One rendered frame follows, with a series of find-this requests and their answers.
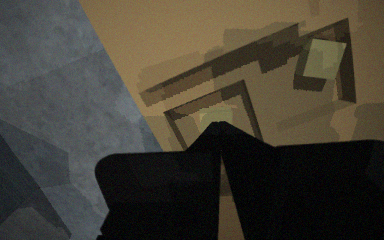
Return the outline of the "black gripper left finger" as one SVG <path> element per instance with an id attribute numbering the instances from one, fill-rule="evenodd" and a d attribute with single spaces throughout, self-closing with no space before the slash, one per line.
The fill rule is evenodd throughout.
<path id="1" fill-rule="evenodd" d="M 218 240 L 221 128 L 211 124 L 185 151 L 115 153 L 95 167 L 110 211 L 112 203 L 196 202 L 203 236 Z"/>

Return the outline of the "olive yellow block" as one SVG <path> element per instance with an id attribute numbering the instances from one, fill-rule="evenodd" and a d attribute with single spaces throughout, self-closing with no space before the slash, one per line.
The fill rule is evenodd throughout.
<path id="1" fill-rule="evenodd" d="M 201 134 L 211 122 L 226 121 L 233 125 L 233 111 L 230 106 L 199 108 Z"/>
<path id="2" fill-rule="evenodd" d="M 346 43 L 312 38 L 302 41 L 295 73 L 335 80 Z"/>

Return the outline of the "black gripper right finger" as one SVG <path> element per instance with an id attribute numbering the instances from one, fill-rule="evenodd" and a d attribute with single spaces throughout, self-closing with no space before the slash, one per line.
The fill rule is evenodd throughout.
<path id="1" fill-rule="evenodd" d="M 384 141 L 272 146 L 226 121 L 221 155 L 245 240 L 276 240 L 291 182 L 298 178 L 380 172 Z"/>

